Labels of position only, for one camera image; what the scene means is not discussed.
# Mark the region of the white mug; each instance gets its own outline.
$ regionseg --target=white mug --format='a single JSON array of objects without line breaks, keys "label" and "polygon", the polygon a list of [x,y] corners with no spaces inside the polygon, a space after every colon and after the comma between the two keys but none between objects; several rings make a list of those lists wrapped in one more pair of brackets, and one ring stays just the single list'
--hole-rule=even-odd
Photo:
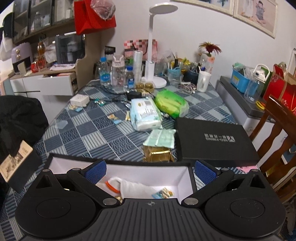
[{"label": "white mug", "polygon": [[211,76],[212,75],[206,71],[200,71],[198,74],[196,89],[200,92],[206,92]]}]

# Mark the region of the framed photo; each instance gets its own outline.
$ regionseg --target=framed photo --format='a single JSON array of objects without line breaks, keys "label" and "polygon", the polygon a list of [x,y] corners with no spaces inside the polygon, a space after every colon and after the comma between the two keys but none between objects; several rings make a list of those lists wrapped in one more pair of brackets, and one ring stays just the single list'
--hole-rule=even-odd
[{"label": "framed photo", "polygon": [[235,0],[173,0],[173,1],[198,5],[198,6],[206,7],[206,8],[213,9],[218,12],[223,12],[233,16]]},{"label": "framed photo", "polygon": [[236,0],[233,16],[275,38],[277,6],[275,0]]}]

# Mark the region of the blue storage box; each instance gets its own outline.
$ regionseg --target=blue storage box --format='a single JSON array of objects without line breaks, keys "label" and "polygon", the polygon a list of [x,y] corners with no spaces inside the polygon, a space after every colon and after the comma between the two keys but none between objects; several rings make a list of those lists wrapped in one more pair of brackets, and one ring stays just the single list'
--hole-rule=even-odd
[{"label": "blue storage box", "polygon": [[236,70],[232,71],[231,83],[238,89],[239,92],[245,93],[249,84],[249,79],[241,75]]}]

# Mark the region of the white desk lamp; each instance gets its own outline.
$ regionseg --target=white desk lamp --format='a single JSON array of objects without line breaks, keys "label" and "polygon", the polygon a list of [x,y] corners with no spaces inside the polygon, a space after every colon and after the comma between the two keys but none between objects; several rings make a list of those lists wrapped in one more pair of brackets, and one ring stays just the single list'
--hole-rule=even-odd
[{"label": "white desk lamp", "polygon": [[145,82],[153,82],[156,88],[163,88],[167,82],[165,79],[154,76],[155,62],[152,61],[152,32],[153,32],[153,18],[156,14],[167,14],[175,12],[178,7],[172,3],[159,3],[149,8],[149,38],[147,49],[147,60],[145,66]]}]

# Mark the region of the lamp base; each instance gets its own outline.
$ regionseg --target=lamp base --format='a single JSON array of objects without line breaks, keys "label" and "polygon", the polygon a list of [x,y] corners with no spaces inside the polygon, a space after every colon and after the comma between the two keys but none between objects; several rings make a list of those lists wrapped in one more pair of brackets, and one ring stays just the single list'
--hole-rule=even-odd
[{"label": "lamp base", "polygon": [[161,77],[154,76],[154,67],[155,62],[149,62],[146,61],[145,66],[145,77],[142,78],[142,82],[152,82],[154,85],[154,88],[160,89],[167,85],[167,82],[165,79]]}]

